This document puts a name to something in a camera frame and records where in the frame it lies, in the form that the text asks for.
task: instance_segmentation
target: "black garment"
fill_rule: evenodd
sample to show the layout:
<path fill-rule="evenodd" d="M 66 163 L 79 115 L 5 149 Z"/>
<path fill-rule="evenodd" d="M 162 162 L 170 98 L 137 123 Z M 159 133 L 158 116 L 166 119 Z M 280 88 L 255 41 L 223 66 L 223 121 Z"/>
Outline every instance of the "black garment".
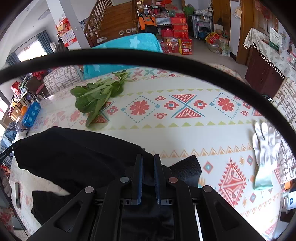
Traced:
<path fill-rule="evenodd" d="M 125 206 L 121 240 L 173 240 L 172 206 L 156 202 L 153 156 L 135 144 L 90 131 L 52 127 L 21 141 L 14 151 L 20 169 L 43 177 L 71 194 L 33 191 L 34 217 L 43 225 L 86 186 L 107 186 L 135 165 L 136 155 L 143 156 L 142 202 Z M 170 167 L 177 178 L 198 185 L 201 174 L 195 156 Z"/>

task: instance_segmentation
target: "red calendar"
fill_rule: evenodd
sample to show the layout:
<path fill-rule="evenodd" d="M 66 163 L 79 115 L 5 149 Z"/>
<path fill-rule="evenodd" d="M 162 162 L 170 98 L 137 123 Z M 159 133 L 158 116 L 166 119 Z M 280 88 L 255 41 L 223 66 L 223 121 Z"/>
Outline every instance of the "red calendar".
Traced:
<path fill-rule="evenodd" d="M 61 39 L 65 47 L 68 47 L 69 45 L 77 41 L 77 38 L 75 37 L 75 34 L 72 30 L 68 18 L 60 20 L 56 28 L 59 35 L 61 36 Z"/>

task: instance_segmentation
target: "patterned tablecloth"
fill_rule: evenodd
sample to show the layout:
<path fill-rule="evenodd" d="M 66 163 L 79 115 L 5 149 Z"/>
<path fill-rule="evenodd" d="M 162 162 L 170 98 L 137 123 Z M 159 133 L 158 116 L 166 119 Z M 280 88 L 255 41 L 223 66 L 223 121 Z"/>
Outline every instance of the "patterned tablecloth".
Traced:
<path fill-rule="evenodd" d="M 272 175 L 272 189 L 253 189 L 256 161 L 252 123 L 265 121 L 264 117 L 240 98 L 199 79 L 144 67 L 129 71 L 131 81 L 125 84 L 124 92 L 108 100 L 90 129 L 85 127 L 87 116 L 75 108 L 75 97 L 70 94 L 71 88 L 67 88 L 40 103 L 42 108 L 30 135 L 51 126 L 96 131 L 160 154 L 167 166 L 196 155 L 202 168 L 200 186 L 211 185 L 270 240 L 280 208 L 279 167 Z M 14 159 L 10 179 L 13 189 L 15 181 L 21 183 L 22 210 L 17 211 L 33 233 L 40 224 L 30 212 L 31 192 L 51 190 L 62 195 L 66 192 L 50 181 L 20 170 Z"/>

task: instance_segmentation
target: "window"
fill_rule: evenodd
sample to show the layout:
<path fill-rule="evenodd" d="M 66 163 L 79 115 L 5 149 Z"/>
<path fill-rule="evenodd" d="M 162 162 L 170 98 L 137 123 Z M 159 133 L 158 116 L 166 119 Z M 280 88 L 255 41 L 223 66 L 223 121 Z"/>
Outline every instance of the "window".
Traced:
<path fill-rule="evenodd" d="M 30 45 L 28 45 L 26 48 L 24 48 L 24 50 L 19 52 L 19 54 L 17 56 L 18 56 L 19 60 L 21 62 L 23 62 L 25 60 L 44 56 L 44 55 L 47 55 L 47 53 L 42 48 L 40 42 L 38 40 L 36 40 L 33 43 L 31 43 Z"/>

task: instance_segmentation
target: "turquoise blanket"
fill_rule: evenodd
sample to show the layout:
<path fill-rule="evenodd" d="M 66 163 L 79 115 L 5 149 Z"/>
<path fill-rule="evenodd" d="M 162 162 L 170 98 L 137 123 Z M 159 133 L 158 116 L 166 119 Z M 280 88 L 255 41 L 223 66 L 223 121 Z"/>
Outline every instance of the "turquoise blanket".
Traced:
<path fill-rule="evenodd" d="M 121 48 L 146 50 L 158 53 L 163 52 L 157 38 L 150 33 L 125 36 L 122 38 L 108 41 L 93 48 Z M 134 67 L 135 66 L 133 65 L 123 64 L 88 64 L 83 66 L 83 78 L 85 80 L 88 80 L 103 74 L 108 74 L 111 72 L 120 71 L 123 69 L 130 69 Z"/>

